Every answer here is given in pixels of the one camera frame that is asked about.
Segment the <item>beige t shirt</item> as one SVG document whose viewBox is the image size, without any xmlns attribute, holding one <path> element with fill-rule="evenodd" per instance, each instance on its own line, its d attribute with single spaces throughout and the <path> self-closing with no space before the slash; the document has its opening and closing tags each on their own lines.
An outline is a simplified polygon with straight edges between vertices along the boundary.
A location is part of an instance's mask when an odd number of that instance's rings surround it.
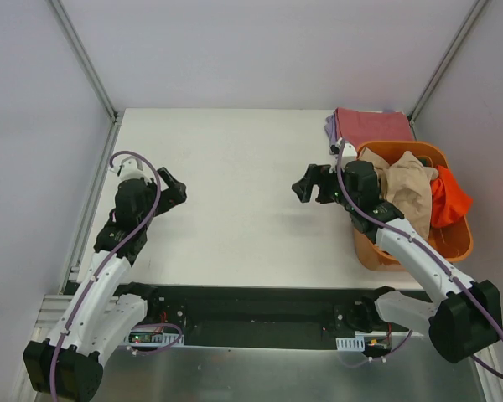
<svg viewBox="0 0 503 402">
<path fill-rule="evenodd" d="M 438 177 L 438 170 L 424 167 L 410 151 L 405 151 L 392 165 L 369 148 L 363 149 L 359 159 L 372 163 L 381 197 L 399 209 L 426 240 L 432 213 L 431 182 Z"/>
</svg>

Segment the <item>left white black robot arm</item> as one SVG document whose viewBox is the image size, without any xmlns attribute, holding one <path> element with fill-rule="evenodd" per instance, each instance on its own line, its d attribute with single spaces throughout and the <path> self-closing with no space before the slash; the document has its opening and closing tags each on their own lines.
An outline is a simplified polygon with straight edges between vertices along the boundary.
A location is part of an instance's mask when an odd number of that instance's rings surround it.
<svg viewBox="0 0 503 402">
<path fill-rule="evenodd" d="M 153 325 L 160 305 L 152 291 L 118 297 L 108 306 L 121 280 L 147 243 L 153 218 L 187 199 L 186 187 L 165 167 L 147 178 L 140 167 L 122 164 L 114 207 L 96 237 L 86 277 L 58 322 L 41 342 L 31 341 L 23 361 L 32 388 L 74 401 L 90 401 L 113 352 L 139 323 Z"/>
</svg>

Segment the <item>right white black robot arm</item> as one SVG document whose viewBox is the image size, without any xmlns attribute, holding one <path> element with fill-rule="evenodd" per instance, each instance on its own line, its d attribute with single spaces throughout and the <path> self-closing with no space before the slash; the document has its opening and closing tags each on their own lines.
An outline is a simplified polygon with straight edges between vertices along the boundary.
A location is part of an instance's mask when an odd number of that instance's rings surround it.
<svg viewBox="0 0 503 402">
<path fill-rule="evenodd" d="M 381 197 L 370 162 L 352 161 L 344 167 L 310 164 L 292 190 L 307 203 L 315 188 L 317 203 L 342 205 L 355 229 L 398 260 L 428 295 L 424 302 L 390 288 L 378 290 L 360 310 L 366 328 L 376 331 L 391 322 L 424 334 L 450 363 L 501 340 L 498 289 L 490 281 L 473 280 L 431 247 L 402 212 Z"/>
</svg>

